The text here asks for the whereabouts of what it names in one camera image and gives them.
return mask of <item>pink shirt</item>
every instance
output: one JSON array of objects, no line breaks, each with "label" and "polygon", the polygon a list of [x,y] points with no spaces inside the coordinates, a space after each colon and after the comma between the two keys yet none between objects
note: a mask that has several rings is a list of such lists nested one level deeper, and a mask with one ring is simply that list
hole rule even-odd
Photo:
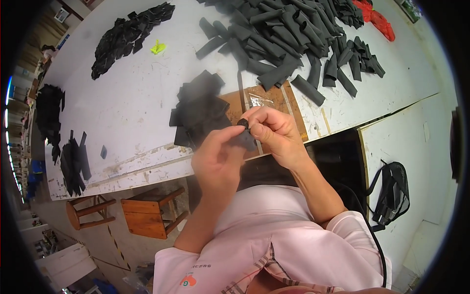
[{"label": "pink shirt", "polygon": [[[294,281],[346,291],[381,287],[380,255],[360,213],[343,212],[326,230],[311,219],[299,188],[261,185],[240,191],[200,254],[176,248],[155,254],[153,294],[221,293],[271,254],[281,274]],[[390,287],[388,258],[386,263]]]}]

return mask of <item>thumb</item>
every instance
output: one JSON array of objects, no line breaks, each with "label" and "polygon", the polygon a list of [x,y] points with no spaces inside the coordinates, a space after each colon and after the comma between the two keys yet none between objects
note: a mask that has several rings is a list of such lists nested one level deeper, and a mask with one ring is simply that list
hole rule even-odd
[{"label": "thumb", "polygon": [[269,127],[262,124],[255,124],[251,127],[250,134],[261,143],[268,144],[271,146],[276,146],[280,143],[282,137],[279,134],[276,134]]}]

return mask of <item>black cable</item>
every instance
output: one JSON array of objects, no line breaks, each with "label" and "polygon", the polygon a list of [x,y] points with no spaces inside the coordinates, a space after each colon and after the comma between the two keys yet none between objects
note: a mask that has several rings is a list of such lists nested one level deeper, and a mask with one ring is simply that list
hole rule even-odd
[{"label": "black cable", "polygon": [[366,214],[364,213],[364,210],[362,209],[362,205],[360,204],[360,201],[359,201],[359,198],[357,197],[356,193],[354,193],[354,191],[349,188],[348,186],[344,185],[344,184],[341,184],[340,182],[337,182],[337,181],[332,181],[334,182],[335,184],[338,184],[340,186],[342,186],[343,188],[346,188],[348,191],[350,191],[354,197],[356,198],[358,204],[359,204],[359,209],[360,209],[360,212],[362,214],[362,217],[364,217],[364,221],[366,221],[366,225],[367,227],[369,228],[369,231],[370,231],[370,234],[372,235],[372,239],[374,239],[374,242],[376,243],[376,246],[377,246],[377,249],[379,251],[379,254],[380,254],[380,260],[382,261],[382,270],[384,272],[384,281],[382,283],[382,287],[383,288],[386,288],[387,286],[387,264],[385,263],[385,256],[384,256],[384,252],[382,251],[382,248],[380,247],[380,244],[379,244],[379,241],[377,240],[377,237],[376,235],[374,234],[374,231],[372,231],[372,228],[370,227],[370,224],[369,224],[369,221],[366,217]]}]

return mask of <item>black mesh bag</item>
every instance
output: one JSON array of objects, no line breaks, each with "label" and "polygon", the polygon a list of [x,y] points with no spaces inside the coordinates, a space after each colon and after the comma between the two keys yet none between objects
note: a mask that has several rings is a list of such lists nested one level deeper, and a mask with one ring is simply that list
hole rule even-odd
[{"label": "black mesh bag", "polygon": [[380,191],[377,206],[372,216],[372,220],[377,225],[372,227],[374,232],[384,230],[385,226],[396,220],[400,215],[408,211],[410,199],[408,194],[408,178],[403,164],[399,162],[384,163],[372,181],[366,196],[370,195],[382,172],[382,190]]}]

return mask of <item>white worktable surface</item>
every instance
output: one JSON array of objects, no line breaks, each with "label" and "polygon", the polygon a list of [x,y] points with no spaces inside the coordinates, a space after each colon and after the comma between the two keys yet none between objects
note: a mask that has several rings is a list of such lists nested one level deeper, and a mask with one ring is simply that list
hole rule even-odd
[{"label": "white worktable surface", "polygon": [[[96,195],[143,186],[192,174],[191,151],[174,146],[176,127],[169,127],[170,109],[175,107],[176,94],[183,82],[191,81],[203,70],[217,72],[225,81],[222,94],[238,90],[237,65],[231,55],[212,52],[202,61],[195,52],[208,40],[198,23],[201,17],[209,22],[220,20],[226,26],[229,18],[215,7],[204,7],[195,0],[174,0],[171,20],[155,27],[145,39],[143,49],[135,55],[117,60],[97,80],[91,79],[94,51],[102,35],[117,17],[126,17],[153,7],[162,1],[106,0],[93,10],[75,29],[51,64],[44,83],[65,90],[65,109],[60,114],[60,147],[67,143],[70,130],[80,141],[87,133],[86,149],[92,177],[85,182],[82,196]],[[349,66],[342,69],[358,90],[356,98],[337,82],[336,88],[320,87],[326,100],[316,106],[292,87],[302,113],[309,141],[327,136],[394,112],[424,98],[417,95],[415,77],[408,74],[409,64],[398,50],[371,23],[356,30],[344,27],[348,39],[356,35],[369,44],[386,70],[383,79],[362,73],[362,82],[352,80]],[[167,45],[164,52],[153,55],[155,40]],[[324,65],[326,58],[321,59]],[[297,69],[307,78],[310,65]],[[243,72],[243,86],[256,85],[256,76]],[[427,93],[437,92],[426,89]],[[108,150],[100,157],[102,146]],[[52,200],[67,199],[59,164],[51,157],[52,147],[46,146],[46,166]]]}]

